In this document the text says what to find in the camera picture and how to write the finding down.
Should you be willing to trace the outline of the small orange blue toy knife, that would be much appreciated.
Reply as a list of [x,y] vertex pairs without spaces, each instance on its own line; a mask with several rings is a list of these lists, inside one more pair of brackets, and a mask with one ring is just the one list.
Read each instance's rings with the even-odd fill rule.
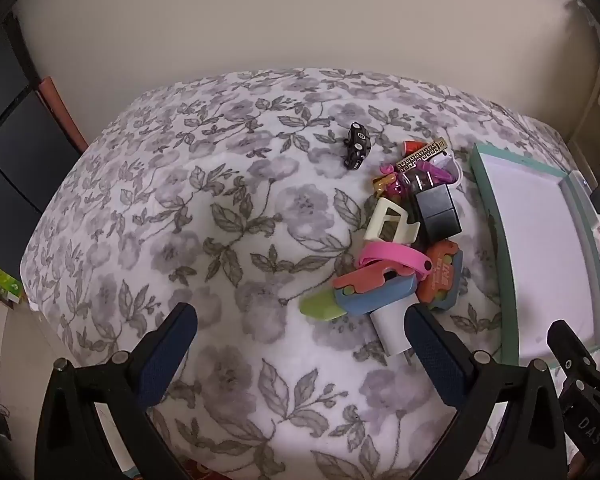
[[416,296],[430,310],[450,310],[457,300],[462,274],[463,252],[452,240],[440,240],[432,245],[426,256],[432,269],[416,289]]

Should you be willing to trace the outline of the black wall charger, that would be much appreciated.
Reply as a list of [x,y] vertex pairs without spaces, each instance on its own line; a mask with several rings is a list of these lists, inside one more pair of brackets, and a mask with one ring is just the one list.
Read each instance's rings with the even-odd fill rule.
[[427,243],[434,244],[462,232],[460,217],[446,184],[418,191],[412,196],[412,204]]

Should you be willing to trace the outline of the cream plastic clip stand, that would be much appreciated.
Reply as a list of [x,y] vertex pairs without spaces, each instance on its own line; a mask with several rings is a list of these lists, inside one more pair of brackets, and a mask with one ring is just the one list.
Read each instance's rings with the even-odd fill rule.
[[390,242],[411,245],[416,242],[420,223],[411,222],[410,214],[400,205],[381,197],[368,222],[364,242]]

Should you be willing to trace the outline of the large coral blue toy knife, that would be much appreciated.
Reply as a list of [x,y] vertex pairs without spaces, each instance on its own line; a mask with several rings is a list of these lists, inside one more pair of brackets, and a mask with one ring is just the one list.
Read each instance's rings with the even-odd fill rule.
[[363,315],[410,296],[417,288],[415,271],[401,263],[381,260],[338,276],[332,287],[300,300],[308,318],[332,321]]

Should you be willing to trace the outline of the magenta lighter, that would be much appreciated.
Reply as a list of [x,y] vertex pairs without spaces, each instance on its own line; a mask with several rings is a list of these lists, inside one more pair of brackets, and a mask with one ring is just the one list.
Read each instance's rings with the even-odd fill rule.
[[450,185],[456,181],[448,170],[431,165],[429,162],[418,162],[414,168],[404,172],[403,177],[413,193],[426,191],[438,185]]

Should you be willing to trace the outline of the pink watch band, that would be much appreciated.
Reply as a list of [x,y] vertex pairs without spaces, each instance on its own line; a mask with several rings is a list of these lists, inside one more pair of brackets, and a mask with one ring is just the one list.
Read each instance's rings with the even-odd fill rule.
[[374,240],[364,245],[358,257],[358,267],[368,266],[380,260],[400,263],[412,269],[419,281],[426,278],[434,268],[431,259],[423,252],[403,244]]

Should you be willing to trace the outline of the white watch band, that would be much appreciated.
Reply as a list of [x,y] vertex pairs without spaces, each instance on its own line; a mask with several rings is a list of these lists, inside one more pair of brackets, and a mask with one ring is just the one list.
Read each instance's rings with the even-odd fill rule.
[[458,188],[463,180],[460,164],[452,155],[439,154],[430,159],[429,170],[435,184],[446,184],[449,188]]

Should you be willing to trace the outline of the red glue bottle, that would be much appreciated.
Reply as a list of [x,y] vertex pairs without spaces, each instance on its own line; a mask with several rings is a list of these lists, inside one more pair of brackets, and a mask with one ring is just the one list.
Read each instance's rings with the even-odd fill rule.
[[403,151],[405,155],[412,154],[425,146],[424,142],[419,141],[404,141]]

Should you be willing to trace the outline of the black toy car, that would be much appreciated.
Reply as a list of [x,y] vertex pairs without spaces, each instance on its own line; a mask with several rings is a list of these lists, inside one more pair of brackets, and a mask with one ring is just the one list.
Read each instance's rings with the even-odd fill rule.
[[358,170],[370,154],[370,135],[367,129],[359,122],[352,122],[344,145],[347,148],[344,166],[347,170]]

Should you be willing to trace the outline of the pink yellow small toy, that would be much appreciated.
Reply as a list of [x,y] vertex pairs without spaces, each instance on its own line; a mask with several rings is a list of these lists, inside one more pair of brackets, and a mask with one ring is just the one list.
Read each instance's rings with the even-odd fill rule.
[[382,164],[379,171],[380,175],[372,180],[375,196],[386,198],[396,204],[406,200],[408,195],[407,177],[391,164]]

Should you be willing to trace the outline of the teal rimmed white tray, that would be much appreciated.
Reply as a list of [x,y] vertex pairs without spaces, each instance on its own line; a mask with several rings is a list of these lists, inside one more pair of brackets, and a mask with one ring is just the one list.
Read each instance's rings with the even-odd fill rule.
[[558,365],[546,336],[564,320],[600,348],[600,217],[582,174],[478,144],[470,166],[492,234],[501,298],[501,360]]

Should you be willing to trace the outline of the gold patterned lighter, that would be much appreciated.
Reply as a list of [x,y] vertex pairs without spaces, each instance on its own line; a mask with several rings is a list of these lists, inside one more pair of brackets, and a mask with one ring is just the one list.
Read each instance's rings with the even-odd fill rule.
[[432,142],[425,144],[422,148],[406,155],[400,159],[395,165],[396,172],[407,172],[413,169],[418,162],[426,162],[434,156],[445,152],[449,148],[448,142],[442,138],[434,139]]

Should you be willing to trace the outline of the dark cabinet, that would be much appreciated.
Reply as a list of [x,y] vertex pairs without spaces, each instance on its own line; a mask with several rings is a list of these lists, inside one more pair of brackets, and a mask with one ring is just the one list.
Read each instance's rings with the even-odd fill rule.
[[81,150],[46,103],[8,14],[0,24],[0,270],[20,279],[30,237]]

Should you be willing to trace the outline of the floral grey white blanket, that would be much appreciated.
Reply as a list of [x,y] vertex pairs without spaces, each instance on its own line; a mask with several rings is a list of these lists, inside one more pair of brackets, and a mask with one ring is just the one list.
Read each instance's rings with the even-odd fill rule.
[[[370,135],[358,170],[352,122]],[[199,332],[151,413],[181,460],[235,479],[406,479],[451,421],[414,354],[368,318],[302,315],[354,269],[372,180],[404,141],[489,143],[562,170],[552,128],[429,82],[341,68],[230,73],[144,93],[58,188],[20,273],[83,365],[180,302]]]

